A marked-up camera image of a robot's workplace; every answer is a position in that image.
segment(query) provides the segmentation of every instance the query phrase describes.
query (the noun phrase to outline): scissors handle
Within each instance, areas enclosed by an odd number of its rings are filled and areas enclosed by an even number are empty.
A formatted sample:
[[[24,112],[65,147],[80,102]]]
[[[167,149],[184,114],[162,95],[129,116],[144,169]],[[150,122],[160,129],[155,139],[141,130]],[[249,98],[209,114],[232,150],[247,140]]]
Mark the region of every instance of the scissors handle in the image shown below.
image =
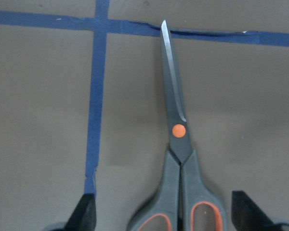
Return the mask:
[[[167,231],[177,231],[179,204],[180,164],[167,151],[165,154],[163,177],[153,200],[142,208],[128,224],[127,231],[140,231],[156,217],[166,220]]]
[[[194,214],[200,205],[209,205],[213,209],[216,231],[227,231],[226,210],[202,183],[195,149],[181,167],[181,179],[184,231],[194,231]]]

